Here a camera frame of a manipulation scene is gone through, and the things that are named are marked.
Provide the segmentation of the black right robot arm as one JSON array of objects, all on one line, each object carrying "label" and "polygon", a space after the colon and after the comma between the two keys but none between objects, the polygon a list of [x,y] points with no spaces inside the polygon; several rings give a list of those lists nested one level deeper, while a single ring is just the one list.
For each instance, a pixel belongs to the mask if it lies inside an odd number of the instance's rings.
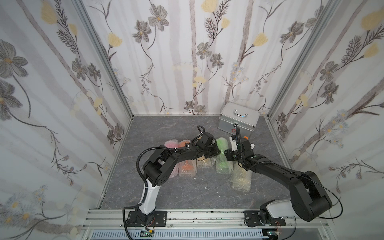
[{"label": "black right robot arm", "polygon": [[292,170],[255,154],[247,139],[233,135],[230,143],[231,146],[224,151],[228,161],[237,162],[245,171],[264,175],[290,192],[286,200],[271,200],[260,206],[261,223],[268,225],[281,217],[296,217],[310,222],[332,208],[333,203],[315,173]]}]

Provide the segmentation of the amber glass in bubble wrap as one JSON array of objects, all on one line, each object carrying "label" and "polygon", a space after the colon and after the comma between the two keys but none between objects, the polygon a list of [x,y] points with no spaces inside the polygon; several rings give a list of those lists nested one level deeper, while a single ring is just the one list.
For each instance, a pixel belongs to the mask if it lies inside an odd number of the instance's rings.
[{"label": "amber glass in bubble wrap", "polygon": [[205,158],[204,156],[197,159],[198,169],[207,169],[213,167],[215,164],[214,158]]}]

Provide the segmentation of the yellow glass in bubble wrap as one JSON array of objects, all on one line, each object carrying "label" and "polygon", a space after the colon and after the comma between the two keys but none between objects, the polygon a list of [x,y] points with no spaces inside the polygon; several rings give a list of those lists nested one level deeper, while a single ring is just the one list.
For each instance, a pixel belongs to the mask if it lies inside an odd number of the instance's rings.
[{"label": "yellow glass in bubble wrap", "polygon": [[236,191],[249,192],[251,190],[252,172],[243,168],[235,168],[230,178],[232,188]]}]

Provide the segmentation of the orange glass in bubble wrap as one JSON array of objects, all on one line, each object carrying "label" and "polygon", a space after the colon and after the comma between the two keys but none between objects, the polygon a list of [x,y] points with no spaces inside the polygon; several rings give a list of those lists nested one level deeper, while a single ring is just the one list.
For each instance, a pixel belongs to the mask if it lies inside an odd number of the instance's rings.
[{"label": "orange glass in bubble wrap", "polygon": [[179,176],[184,178],[193,178],[197,174],[197,163],[195,156],[190,154],[189,158],[179,163]]}]

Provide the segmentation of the pink glass in bubble wrap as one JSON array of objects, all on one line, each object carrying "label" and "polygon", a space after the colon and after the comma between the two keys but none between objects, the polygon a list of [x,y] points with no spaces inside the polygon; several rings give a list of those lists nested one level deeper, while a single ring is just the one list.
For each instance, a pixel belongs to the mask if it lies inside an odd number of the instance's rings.
[{"label": "pink glass in bubble wrap", "polygon": [[[179,147],[179,141],[178,140],[169,140],[164,143],[164,146],[167,148],[178,148]],[[176,164],[170,178],[175,178],[179,174],[179,164]]]}]

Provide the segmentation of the silver aluminium first aid case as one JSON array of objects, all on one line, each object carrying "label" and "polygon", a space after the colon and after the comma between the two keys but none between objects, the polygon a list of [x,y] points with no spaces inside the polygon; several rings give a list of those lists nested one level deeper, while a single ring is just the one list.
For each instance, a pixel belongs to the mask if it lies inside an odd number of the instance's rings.
[{"label": "silver aluminium first aid case", "polygon": [[256,129],[260,113],[235,103],[228,102],[221,111],[219,129],[230,133],[236,133],[239,127],[242,137],[250,137]]}]

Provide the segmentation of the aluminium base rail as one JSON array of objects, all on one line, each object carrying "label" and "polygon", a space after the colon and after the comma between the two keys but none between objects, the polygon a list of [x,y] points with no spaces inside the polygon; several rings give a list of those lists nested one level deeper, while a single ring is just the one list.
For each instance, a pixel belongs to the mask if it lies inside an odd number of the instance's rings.
[{"label": "aluminium base rail", "polygon": [[167,210],[149,227],[123,226],[120,210],[90,210],[79,240],[334,240],[323,220],[281,217],[270,226],[250,227],[245,211]]}]

